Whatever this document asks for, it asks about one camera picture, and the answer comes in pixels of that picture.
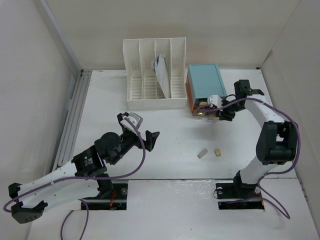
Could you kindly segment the clear drawer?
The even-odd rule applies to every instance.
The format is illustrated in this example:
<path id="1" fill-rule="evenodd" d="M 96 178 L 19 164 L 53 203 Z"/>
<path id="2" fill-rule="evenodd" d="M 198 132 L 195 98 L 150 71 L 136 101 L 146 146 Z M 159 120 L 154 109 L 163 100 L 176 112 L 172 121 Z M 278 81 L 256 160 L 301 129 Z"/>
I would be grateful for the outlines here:
<path id="1" fill-rule="evenodd" d="M 195 109 L 195 110 L 193 111 L 193 116 L 196 116 L 196 117 L 204 117 L 204 116 L 206 116 L 206 115 L 207 115 L 206 112 L 201 111 L 201 110 L 198 110 L 198 109 Z"/>
<path id="2" fill-rule="evenodd" d="M 209 121 L 219 121 L 220 120 L 220 117 L 219 116 L 216 116 L 215 114 L 210 114 L 207 119 Z"/>

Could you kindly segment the small wooden stamp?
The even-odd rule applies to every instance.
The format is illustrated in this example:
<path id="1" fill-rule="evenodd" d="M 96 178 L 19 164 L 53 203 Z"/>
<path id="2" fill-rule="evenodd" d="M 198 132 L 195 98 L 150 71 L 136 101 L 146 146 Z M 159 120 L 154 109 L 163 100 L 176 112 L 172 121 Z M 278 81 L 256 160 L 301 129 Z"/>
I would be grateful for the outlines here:
<path id="1" fill-rule="evenodd" d="M 222 155 L 220 149 L 218 149 L 218 148 L 215 149 L 214 152 L 215 152 L 215 155 L 216 155 L 217 157 L 220 157 L 220 156 Z"/>

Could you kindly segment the grey eraser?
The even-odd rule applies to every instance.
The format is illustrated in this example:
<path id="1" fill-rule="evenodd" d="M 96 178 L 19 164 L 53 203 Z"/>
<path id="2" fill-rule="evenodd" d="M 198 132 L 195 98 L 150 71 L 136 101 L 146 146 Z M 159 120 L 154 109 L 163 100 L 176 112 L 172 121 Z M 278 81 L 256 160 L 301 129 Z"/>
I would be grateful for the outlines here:
<path id="1" fill-rule="evenodd" d="M 199 152 L 199 153 L 197 154 L 197 157 L 198 157 L 199 159 L 201 159 L 201 158 L 203 158 L 207 153 L 208 153 L 208 150 L 207 150 L 206 148 L 204 148 L 201 152 Z"/>

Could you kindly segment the white spiral notebook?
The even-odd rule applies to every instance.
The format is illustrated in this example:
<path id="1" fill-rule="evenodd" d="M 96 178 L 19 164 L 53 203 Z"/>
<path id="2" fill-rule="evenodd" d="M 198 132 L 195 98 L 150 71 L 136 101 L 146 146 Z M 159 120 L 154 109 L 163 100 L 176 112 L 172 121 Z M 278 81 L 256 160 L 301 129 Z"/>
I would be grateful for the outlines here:
<path id="1" fill-rule="evenodd" d="M 151 67 L 156 75 L 157 85 L 165 99 L 171 98 L 170 80 L 167 70 L 166 56 L 161 53 L 152 62 Z"/>

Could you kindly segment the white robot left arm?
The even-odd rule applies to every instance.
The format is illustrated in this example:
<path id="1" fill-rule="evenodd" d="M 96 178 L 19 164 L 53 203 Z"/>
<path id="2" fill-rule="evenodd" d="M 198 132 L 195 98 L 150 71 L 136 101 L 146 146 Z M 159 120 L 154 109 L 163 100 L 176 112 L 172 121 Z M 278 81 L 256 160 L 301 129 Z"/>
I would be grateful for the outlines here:
<path id="1" fill-rule="evenodd" d="M 142 165 L 130 173 L 109 176 L 108 165 L 117 164 L 133 147 L 142 150 L 142 158 L 151 152 L 160 132 L 145 132 L 141 136 L 139 127 L 143 118 L 134 112 L 117 115 L 121 134 L 107 132 L 94 144 L 75 155 L 55 171 L 30 183 L 12 183 L 8 186 L 10 200 L 3 210 L 20 224 L 39 219 L 43 213 L 75 200 L 86 198 L 104 199 L 114 190 L 112 181 L 135 174 Z"/>

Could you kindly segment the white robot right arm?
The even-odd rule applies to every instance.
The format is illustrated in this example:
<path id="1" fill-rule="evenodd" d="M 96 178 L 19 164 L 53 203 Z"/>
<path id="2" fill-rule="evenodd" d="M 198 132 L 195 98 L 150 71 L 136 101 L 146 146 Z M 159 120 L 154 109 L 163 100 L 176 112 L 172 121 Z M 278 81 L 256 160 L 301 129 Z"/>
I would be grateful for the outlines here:
<path id="1" fill-rule="evenodd" d="M 234 100 L 222 100 L 222 110 L 217 117 L 231 122 L 237 112 L 247 110 L 261 127 L 255 157 L 237 172 L 231 185 L 232 193 L 243 197 L 272 169 L 295 159 L 298 137 L 295 122 L 266 103 L 265 94 L 260 89 L 252 89 L 249 80 L 235 82 L 234 93 Z"/>

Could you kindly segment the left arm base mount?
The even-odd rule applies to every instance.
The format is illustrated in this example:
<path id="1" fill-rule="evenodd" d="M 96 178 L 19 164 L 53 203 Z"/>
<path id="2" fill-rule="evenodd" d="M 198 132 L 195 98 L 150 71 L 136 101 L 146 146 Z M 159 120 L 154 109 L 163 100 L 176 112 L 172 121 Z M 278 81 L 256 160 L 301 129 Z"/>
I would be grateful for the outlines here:
<path id="1" fill-rule="evenodd" d="M 128 180 L 113 180 L 113 190 L 104 197 L 88 197 L 84 201 L 93 211 L 124 211 L 127 209 Z"/>

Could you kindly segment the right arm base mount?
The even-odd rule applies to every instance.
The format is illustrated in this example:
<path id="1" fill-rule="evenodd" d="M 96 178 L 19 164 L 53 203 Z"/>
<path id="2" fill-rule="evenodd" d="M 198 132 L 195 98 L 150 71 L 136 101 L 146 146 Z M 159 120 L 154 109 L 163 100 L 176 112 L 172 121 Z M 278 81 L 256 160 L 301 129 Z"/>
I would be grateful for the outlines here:
<path id="1" fill-rule="evenodd" d="M 219 210 L 264 210 L 257 184 L 236 185 L 234 182 L 216 182 Z"/>

